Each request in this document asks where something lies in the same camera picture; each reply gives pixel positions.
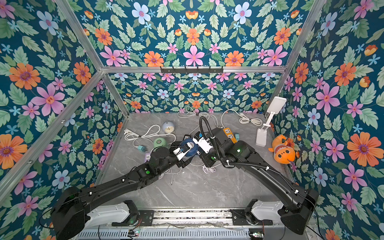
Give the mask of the blue meat grinder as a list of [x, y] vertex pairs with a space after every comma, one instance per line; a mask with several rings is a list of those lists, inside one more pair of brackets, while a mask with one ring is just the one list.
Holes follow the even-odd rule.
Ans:
[[197, 154], [198, 145], [194, 143], [192, 138], [188, 138], [181, 142], [180, 151], [183, 158], [191, 158]]

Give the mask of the green charger adapter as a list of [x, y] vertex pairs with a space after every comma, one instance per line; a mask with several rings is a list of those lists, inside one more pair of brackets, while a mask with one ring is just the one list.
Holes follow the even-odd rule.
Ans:
[[142, 146], [142, 145], [139, 145], [137, 146], [137, 149], [142, 152], [142, 153], [145, 153], [147, 151], [147, 148], [145, 146]]

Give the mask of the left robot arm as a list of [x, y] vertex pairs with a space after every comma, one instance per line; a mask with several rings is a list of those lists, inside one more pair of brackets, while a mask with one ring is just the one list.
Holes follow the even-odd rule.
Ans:
[[51, 210], [51, 220], [57, 240], [68, 240], [79, 234], [91, 221], [91, 211], [123, 194], [142, 189], [159, 179], [173, 166], [184, 168], [191, 163], [178, 159], [171, 149], [160, 147], [150, 155], [150, 160], [132, 168], [127, 174], [95, 187], [66, 189]]

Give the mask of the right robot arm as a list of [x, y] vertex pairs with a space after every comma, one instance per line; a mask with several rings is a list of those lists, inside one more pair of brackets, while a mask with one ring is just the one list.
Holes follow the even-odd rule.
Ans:
[[234, 143], [223, 129], [212, 129], [207, 118], [200, 117], [199, 127], [193, 141], [199, 147], [198, 155], [207, 168], [219, 162], [227, 169], [242, 169], [278, 198], [275, 202], [252, 200], [245, 209], [247, 221], [253, 225], [261, 221], [277, 221], [293, 233], [303, 235], [317, 210], [319, 193], [290, 181], [246, 142]]

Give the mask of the green meat grinder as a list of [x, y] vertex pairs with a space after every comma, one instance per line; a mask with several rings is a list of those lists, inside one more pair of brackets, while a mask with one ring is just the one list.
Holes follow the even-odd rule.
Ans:
[[156, 138], [154, 140], [154, 149], [157, 149], [160, 147], [167, 147], [167, 146], [168, 146], [168, 143], [164, 138]]

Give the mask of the pale blue table clock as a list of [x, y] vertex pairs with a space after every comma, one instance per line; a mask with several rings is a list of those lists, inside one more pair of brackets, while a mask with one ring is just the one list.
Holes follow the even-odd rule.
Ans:
[[166, 134], [172, 134], [174, 131], [175, 131], [175, 125], [173, 122], [171, 121], [166, 121], [163, 123], [162, 125], [162, 130], [166, 133]]

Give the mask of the purple power strip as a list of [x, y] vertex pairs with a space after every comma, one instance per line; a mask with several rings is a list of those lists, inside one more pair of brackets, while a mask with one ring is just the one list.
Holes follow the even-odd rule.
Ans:
[[145, 154], [145, 162], [149, 162], [151, 159], [151, 153], [146, 153]]

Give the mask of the orange power strip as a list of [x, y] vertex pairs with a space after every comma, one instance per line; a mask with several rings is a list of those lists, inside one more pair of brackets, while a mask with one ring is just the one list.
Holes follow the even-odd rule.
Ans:
[[235, 137], [235, 135], [233, 134], [233, 132], [231, 131], [230, 128], [224, 128], [223, 129], [224, 133], [226, 134], [226, 136], [235, 144], [237, 143], [237, 139]]

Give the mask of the orange clownfish plush toy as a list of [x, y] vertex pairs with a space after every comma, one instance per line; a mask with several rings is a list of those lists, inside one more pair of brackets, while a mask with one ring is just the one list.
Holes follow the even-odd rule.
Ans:
[[268, 148], [273, 153], [274, 160], [283, 165], [293, 163], [298, 157], [298, 153], [288, 144], [288, 139], [279, 135], [272, 141], [272, 147]]

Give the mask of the white folding desk lamp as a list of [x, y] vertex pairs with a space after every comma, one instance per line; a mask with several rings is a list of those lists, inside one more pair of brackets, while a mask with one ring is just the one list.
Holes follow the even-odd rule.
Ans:
[[270, 102], [269, 107], [267, 108], [267, 113], [269, 114], [266, 123], [262, 125], [261, 128], [257, 130], [256, 135], [256, 145], [260, 147], [265, 147], [267, 144], [267, 132], [271, 127], [271, 122], [274, 115], [277, 115], [283, 106], [286, 104], [287, 99], [282, 97], [274, 97]]

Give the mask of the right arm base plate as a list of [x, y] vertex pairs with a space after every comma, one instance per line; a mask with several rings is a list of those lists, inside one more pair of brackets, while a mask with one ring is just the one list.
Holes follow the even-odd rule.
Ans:
[[259, 220], [250, 211], [245, 209], [231, 209], [234, 226], [272, 226], [271, 220]]

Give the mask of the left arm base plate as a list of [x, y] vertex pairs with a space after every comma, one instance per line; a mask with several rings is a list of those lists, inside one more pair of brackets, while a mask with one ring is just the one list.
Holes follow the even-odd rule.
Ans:
[[121, 223], [112, 223], [113, 227], [148, 227], [152, 226], [155, 211], [139, 210], [129, 216]]

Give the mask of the black hook rail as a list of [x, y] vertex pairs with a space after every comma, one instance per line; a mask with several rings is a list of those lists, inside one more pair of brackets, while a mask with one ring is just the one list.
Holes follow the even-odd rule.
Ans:
[[221, 74], [223, 67], [160, 67], [163, 74]]

